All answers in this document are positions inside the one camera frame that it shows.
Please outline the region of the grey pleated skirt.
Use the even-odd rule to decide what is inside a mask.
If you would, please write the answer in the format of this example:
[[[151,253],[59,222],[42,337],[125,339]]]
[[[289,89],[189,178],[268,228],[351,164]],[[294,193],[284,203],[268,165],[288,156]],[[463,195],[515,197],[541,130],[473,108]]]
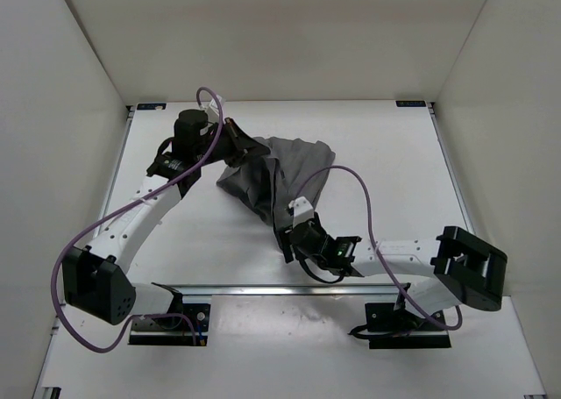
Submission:
[[[291,225],[288,204],[305,196],[317,205],[336,153],[326,143],[271,137],[256,140],[270,149],[241,167],[228,167],[217,186],[237,198],[273,229]]]

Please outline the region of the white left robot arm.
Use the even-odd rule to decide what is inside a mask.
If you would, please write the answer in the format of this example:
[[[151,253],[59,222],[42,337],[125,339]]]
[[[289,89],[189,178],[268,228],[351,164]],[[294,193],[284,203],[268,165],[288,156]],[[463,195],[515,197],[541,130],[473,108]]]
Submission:
[[[178,291],[129,281],[127,273],[138,250],[200,179],[196,163],[222,161],[239,167],[269,152],[230,118],[220,120],[212,110],[181,111],[173,136],[160,144],[133,197],[136,206],[112,219],[85,247],[66,253],[62,261],[66,303],[112,325],[130,315],[153,315],[162,326],[177,325],[183,316]]]

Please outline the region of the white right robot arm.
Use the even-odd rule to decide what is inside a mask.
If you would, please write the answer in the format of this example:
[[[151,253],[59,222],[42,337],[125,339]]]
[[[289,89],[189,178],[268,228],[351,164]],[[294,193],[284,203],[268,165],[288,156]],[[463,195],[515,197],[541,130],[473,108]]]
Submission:
[[[393,318],[403,329],[435,313],[465,305],[501,309],[507,255],[470,232],[446,226],[434,239],[381,241],[360,236],[332,237],[319,216],[285,225],[275,237],[287,263],[298,261],[305,273],[316,265],[339,283],[346,278],[385,274],[398,290]]]

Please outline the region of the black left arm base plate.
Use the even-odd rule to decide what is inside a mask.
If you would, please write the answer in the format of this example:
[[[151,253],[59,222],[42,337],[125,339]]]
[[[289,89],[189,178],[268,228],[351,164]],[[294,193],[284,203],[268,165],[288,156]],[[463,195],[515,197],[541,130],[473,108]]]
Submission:
[[[187,317],[145,318],[131,324],[128,344],[131,346],[194,346],[209,342],[210,298],[184,297],[178,312]]]

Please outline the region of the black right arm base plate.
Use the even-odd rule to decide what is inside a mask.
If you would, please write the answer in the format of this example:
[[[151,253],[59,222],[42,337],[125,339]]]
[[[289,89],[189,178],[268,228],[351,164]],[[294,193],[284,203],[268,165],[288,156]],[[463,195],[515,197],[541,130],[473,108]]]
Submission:
[[[448,331],[423,318],[401,314],[392,303],[366,303],[365,312],[371,350],[451,348]]]

